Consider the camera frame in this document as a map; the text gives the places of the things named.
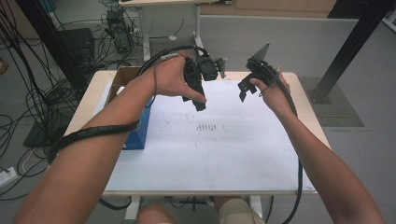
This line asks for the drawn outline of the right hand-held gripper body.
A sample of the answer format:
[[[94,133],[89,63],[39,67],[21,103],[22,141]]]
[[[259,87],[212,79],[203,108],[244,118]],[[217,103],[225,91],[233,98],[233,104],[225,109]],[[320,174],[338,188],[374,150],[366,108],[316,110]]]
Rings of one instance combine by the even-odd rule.
[[[247,69],[251,74],[261,80],[266,86],[271,86],[278,79],[278,72],[264,60],[269,43],[266,43],[252,57],[247,60]]]

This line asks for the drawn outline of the blue cardboard box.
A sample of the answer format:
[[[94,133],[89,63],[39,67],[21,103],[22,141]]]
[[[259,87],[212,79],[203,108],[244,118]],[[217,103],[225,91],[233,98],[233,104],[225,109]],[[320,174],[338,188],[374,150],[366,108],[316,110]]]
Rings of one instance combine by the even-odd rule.
[[[139,67],[121,67],[117,70],[116,75],[111,81],[107,82],[107,97],[105,105],[110,103],[117,95],[116,91],[119,87],[125,87],[131,80],[135,79],[137,72],[139,71]],[[132,149],[144,149],[146,144],[146,137],[149,126],[149,116],[150,116],[150,107],[149,103],[146,103],[141,115],[140,115],[140,127],[129,133],[124,145],[123,149],[132,150]]]

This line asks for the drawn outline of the person's left hand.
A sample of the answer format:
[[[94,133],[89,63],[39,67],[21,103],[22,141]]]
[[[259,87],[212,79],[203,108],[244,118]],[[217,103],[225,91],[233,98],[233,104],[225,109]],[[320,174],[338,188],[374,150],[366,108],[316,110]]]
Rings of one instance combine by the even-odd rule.
[[[154,95],[184,96],[200,103],[206,102],[206,98],[184,80],[184,65],[188,58],[190,55],[186,51],[180,51],[154,66]]]

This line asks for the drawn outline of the person's right hand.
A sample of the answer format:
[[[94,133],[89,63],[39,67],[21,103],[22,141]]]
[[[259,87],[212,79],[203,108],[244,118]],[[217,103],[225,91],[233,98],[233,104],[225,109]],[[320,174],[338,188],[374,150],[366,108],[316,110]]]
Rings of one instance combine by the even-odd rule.
[[[278,79],[285,86],[285,90],[290,92],[290,85],[285,78],[283,78],[281,67],[278,66],[276,70],[279,73]],[[249,82],[260,90],[263,101],[278,117],[294,115],[287,96],[284,93],[284,89],[277,83],[268,87],[257,78],[251,78]]]

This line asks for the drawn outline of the white table mat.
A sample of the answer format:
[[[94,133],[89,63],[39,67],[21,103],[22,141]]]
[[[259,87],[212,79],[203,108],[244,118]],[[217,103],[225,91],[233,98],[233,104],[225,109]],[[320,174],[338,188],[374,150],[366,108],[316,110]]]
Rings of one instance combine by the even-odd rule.
[[[124,150],[106,192],[137,195],[313,192],[275,116],[257,95],[244,102],[234,80],[204,85],[206,109],[158,96],[145,148]]]

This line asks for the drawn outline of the white background table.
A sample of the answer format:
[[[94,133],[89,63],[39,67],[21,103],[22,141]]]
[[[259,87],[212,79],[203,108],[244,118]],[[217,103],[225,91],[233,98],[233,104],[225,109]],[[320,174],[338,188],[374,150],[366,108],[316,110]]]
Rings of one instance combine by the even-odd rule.
[[[149,34],[146,31],[145,25],[145,13],[144,7],[147,6],[160,6],[160,5],[193,5],[194,6],[194,18],[195,18],[195,30],[192,32],[195,45],[203,47],[203,42],[200,32],[200,15],[201,15],[201,4],[212,4],[219,0],[119,0],[121,7],[132,7],[137,10],[138,19],[140,22],[140,30],[143,38],[143,60],[146,62],[151,58],[150,55],[150,42]]]

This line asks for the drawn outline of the person's right leg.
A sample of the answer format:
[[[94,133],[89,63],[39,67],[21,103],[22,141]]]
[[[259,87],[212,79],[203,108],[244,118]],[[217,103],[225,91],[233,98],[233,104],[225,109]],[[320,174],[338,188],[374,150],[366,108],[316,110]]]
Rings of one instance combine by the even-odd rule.
[[[241,197],[214,196],[213,203],[219,214],[219,224],[266,224]]]

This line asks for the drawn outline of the person's leg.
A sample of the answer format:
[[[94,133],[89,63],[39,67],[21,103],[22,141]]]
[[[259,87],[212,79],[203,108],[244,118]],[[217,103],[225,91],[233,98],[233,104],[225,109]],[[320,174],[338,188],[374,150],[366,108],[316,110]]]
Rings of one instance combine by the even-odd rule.
[[[177,224],[177,222],[162,204],[150,203],[139,209],[136,224]]]
[[[214,196],[213,203],[219,214],[219,224],[266,224],[241,197]]]

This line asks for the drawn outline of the white table leg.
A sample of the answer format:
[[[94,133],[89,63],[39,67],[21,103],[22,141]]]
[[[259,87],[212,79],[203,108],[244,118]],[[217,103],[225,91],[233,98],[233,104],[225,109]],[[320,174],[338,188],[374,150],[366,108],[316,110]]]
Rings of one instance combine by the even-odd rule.
[[[259,217],[263,216],[262,199],[260,196],[254,196],[254,195],[249,196],[248,204]]]
[[[135,224],[140,203],[141,198],[139,196],[132,197],[132,202],[126,209],[125,217],[122,224]]]

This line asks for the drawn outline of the person's left leg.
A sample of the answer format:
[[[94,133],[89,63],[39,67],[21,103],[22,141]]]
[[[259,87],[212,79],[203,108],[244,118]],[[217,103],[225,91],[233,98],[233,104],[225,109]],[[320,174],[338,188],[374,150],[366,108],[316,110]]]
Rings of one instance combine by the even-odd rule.
[[[136,224],[177,224],[177,222],[162,204],[150,203],[139,209]]]

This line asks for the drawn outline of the black box on floor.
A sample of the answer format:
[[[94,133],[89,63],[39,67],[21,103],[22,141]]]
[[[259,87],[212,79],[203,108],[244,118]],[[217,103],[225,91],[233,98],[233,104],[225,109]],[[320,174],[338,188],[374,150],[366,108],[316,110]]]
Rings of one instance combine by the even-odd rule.
[[[88,63],[93,60],[94,39],[89,28],[62,30],[58,34],[77,63]]]

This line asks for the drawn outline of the black slanted metal stand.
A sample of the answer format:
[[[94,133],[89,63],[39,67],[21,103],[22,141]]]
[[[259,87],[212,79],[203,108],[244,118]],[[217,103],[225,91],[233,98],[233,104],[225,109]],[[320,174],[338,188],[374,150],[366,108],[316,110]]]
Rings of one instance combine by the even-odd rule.
[[[77,66],[60,38],[51,17],[41,6],[39,0],[15,1],[47,47],[49,54],[64,72],[71,87],[76,92],[84,92],[88,87],[87,81],[78,72]]]

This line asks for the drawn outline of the white power strip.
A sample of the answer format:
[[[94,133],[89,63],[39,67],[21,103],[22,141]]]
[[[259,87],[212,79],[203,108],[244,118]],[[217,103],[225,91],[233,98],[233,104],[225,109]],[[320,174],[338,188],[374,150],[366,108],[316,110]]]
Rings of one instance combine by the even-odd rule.
[[[0,173],[0,188],[17,178],[14,167],[9,167]]]

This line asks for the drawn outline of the black metal frame post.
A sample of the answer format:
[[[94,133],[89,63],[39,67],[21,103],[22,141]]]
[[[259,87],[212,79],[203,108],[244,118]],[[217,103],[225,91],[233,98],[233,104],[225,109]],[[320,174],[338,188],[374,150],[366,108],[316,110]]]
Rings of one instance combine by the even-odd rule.
[[[374,0],[368,6],[317,86],[308,91],[309,100],[313,104],[329,104],[331,102],[329,95],[333,87],[357,56],[375,28],[386,16],[395,1]]]

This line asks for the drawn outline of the black flat base plate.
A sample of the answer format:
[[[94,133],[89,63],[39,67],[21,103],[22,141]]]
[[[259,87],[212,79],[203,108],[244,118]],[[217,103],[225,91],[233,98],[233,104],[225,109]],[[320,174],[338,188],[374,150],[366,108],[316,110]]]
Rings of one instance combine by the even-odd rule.
[[[22,144],[25,147],[50,147],[64,136],[66,128],[60,121],[36,121]]]

